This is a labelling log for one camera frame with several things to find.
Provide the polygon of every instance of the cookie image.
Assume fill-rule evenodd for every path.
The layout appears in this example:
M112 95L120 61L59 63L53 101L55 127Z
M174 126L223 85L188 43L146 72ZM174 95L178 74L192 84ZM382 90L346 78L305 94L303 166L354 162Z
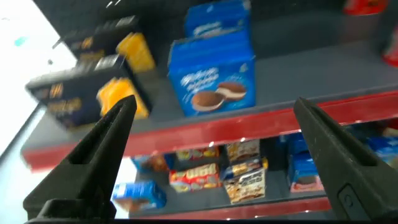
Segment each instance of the cookie image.
M218 84L216 92L224 95L228 101L238 101L246 95L246 88L240 83L222 82Z
M213 91L201 91L191 100L193 109L201 112L214 111L221 107L224 95Z

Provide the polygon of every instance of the cardboard box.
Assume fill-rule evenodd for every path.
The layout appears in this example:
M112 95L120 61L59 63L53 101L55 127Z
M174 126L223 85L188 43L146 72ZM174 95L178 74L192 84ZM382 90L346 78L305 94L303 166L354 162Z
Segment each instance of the cardboard box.
M185 115L254 106L254 57L243 30L175 41L169 57L169 79Z
M42 75L31 80L26 88L68 129L97 122L129 95L136 97L135 119L148 117L150 111L141 83L119 55Z

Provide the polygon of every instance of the shelf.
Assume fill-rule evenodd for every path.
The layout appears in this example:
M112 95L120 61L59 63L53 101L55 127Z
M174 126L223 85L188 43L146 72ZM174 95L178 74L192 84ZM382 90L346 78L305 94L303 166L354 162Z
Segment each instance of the shelf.
M325 192L303 192L291 194L288 189L286 182L285 171L269 171L266 174L266 196L264 198L255 199L246 203L239 203L231 205L229 202L228 195L224 187L218 187L216 189L205 189L198 190L195 192L187 192L178 194L169 185L168 174L141 174L137 176L137 180L154 180L158 183L160 188L167 194L167 203L164 208L140 211L137 213L130 214L131 218L181 218L187 217L190 214L190 219L205 219L209 217L209 214L202 216L200 215L203 211L219 212L222 215L218 215L216 219L233 218L236 215L236 209L240 209L240 213L244 213L244 210L250 206L264 206L267 205L278 207L281 203L287 203L295 201L296 212L304 212L307 209L306 206L300 206L299 203L307 203L309 200L323 200L326 197ZM316 210L328 210L330 207L318 207ZM259 212L257 216L270 216L270 215L286 215L292 213L288 210L279 210L274 213L274 209L268 209Z
M319 103L341 124L397 117L398 70L386 65L379 52L396 22L395 3L383 15L348 17L314 11L253 21L256 106L243 110L185 117L166 77L170 41L163 42L155 52L158 71L146 77L160 92L149 118L134 121L124 155L294 133L299 125L292 106L299 96ZM170 38L181 37L173 32ZM89 130L68 132L46 114L22 155L32 169L53 167Z

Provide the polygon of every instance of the colorful snack box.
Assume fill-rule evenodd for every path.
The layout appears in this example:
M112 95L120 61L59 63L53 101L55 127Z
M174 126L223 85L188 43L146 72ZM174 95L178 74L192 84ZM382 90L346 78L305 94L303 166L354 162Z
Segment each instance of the colorful snack box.
M169 79L186 116L254 106L254 52L247 33L175 41Z
M241 161L260 156L260 140L235 142L226 145L227 155L230 162Z
M134 156L132 163L139 172L162 172L169 171L174 164L172 154L154 155L154 156Z
M26 88L67 129L94 124L120 99L134 95L135 119L149 115L150 104L142 83L132 74L124 57L99 61L32 79Z
M396 26L392 33L389 46L383 54L383 59L389 65L398 68L398 26Z
M385 10L388 0L347 0L344 13L352 16L377 14Z
M187 37L217 35L225 30L242 27L249 30L250 1L229 0L193 6L185 18Z
M155 68L145 37L141 33L130 33L117 46L119 54L124 55L135 73Z
M80 61L99 60L116 54L116 47L129 33L140 32L136 16L108 21L95 29L71 32L61 38Z
M220 155L220 151L218 149L218 146L213 146L206 147L204 149L189 149L177 151L176 155L180 161L192 161L207 157L218 157Z
M154 181L117 184L112 199L127 212L162 208L166 194Z
M287 181L292 193L323 190L317 168L309 152L289 156Z
M232 204L266 196L267 159L251 159L227 168L224 186Z
M373 137L369 147L392 168L398 169L398 137Z
M217 164L207 164L185 171L171 170L170 185L179 192L221 187Z

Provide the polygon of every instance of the black box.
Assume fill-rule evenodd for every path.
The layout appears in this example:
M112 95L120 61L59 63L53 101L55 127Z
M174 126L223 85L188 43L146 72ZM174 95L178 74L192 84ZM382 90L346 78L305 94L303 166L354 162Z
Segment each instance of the black box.
M136 16L108 21L95 29L71 32L62 41L78 60L99 60L116 54L120 41L131 32L141 32Z
M142 83L120 55L42 75L26 88L68 129L97 122L118 100L131 94L137 101L135 119L148 117L150 111Z

